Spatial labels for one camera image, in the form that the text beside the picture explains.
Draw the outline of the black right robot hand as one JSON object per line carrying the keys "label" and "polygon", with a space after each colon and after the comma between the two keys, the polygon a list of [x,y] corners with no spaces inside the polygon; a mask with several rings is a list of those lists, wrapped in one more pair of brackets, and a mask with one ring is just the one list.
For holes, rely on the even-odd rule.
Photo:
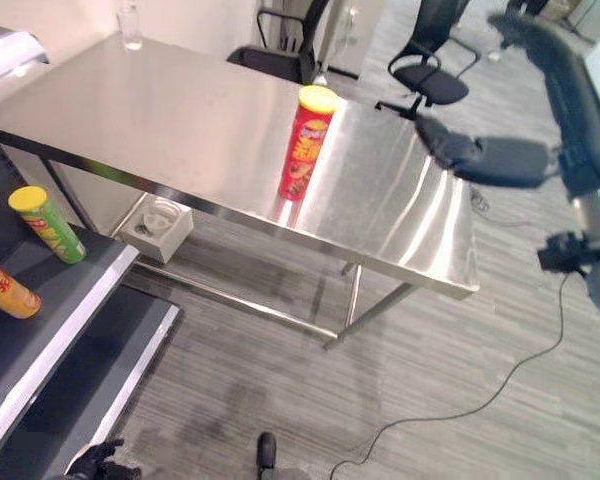
{"label": "black right robot hand", "polygon": [[494,13],[488,21],[542,73],[560,145],[471,137],[419,115],[415,127],[421,141],[441,168],[477,184],[532,189],[557,175],[572,197],[600,190],[600,41],[579,55],[529,16]]}

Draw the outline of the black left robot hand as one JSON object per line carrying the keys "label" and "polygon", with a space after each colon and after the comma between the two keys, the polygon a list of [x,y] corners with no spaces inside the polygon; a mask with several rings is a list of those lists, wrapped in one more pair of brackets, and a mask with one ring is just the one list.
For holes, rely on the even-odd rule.
{"label": "black left robot hand", "polygon": [[113,460],[122,438],[89,445],[78,453],[63,474],[64,479],[141,479],[139,467],[125,466]]}

